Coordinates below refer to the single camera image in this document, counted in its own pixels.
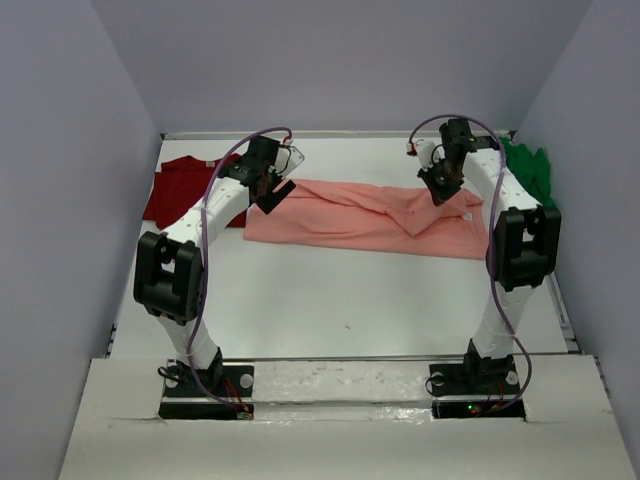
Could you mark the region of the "pink polo shirt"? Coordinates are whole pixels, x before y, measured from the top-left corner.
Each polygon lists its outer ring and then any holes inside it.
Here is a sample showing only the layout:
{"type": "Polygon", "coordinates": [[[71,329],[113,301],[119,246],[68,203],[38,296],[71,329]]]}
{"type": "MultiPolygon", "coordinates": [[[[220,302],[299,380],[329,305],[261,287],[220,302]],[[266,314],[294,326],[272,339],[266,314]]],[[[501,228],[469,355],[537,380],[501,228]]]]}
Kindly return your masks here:
{"type": "Polygon", "coordinates": [[[463,189],[436,206],[426,188],[296,179],[270,213],[253,207],[246,241],[482,260],[483,200],[463,189]]]}

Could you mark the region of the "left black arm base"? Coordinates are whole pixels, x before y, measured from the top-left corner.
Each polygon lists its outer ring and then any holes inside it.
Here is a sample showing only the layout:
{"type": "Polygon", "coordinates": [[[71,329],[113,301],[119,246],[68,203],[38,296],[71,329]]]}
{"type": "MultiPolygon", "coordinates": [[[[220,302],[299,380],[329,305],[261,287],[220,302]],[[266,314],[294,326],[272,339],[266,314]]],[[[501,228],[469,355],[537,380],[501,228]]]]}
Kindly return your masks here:
{"type": "Polygon", "coordinates": [[[198,370],[203,391],[188,364],[168,360],[157,368],[163,380],[158,415],[165,420],[250,421],[254,419],[255,365],[224,361],[213,373],[198,370]]]}

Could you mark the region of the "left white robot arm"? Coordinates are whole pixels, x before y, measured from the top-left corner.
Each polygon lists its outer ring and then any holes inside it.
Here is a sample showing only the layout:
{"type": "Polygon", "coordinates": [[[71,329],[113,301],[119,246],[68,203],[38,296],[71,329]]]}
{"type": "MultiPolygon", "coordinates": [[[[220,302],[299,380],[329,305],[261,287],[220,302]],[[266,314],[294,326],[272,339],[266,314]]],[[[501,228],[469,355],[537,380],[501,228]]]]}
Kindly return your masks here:
{"type": "Polygon", "coordinates": [[[288,176],[304,160],[290,129],[281,140],[274,132],[269,128],[238,141],[178,220],[138,240],[134,300],[164,328],[176,353],[174,365],[161,368],[161,375],[201,395],[215,392],[223,377],[221,349],[203,320],[209,248],[250,207],[270,214],[295,189],[288,176]]]}

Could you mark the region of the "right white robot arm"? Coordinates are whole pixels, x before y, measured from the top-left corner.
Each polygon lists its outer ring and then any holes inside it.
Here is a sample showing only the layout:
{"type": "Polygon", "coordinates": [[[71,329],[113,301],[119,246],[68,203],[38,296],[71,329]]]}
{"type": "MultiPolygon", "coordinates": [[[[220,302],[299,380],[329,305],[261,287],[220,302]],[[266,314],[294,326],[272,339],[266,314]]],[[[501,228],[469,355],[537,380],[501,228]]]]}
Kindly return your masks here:
{"type": "Polygon", "coordinates": [[[479,394],[494,384],[513,392],[519,386],[513,353],[525,306],[556,266],[561,213],[545,206],[521,185],[507,166],[505,146],[477,121],[440,115],[437,143],[411,135],[407,153],[420,162],[419,178],[433,203],[447,206],[464,183],[487,202],[485,257],[490,293],[481,323],[459,363],[435,364],[430,380],[436,396],[479,394]]]}

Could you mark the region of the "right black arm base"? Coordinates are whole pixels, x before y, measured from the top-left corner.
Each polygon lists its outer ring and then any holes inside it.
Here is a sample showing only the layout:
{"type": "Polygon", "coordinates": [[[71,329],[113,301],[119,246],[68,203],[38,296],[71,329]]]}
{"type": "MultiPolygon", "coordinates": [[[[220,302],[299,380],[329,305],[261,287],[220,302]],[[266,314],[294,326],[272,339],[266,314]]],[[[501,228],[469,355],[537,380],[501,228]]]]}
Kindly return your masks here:
{"type": "Polygon", "coordinates": [[[526,418],[513,355],[482,357],[472,341],[461,361],[429,366],[425,390],[438,420],[526,418]]]}

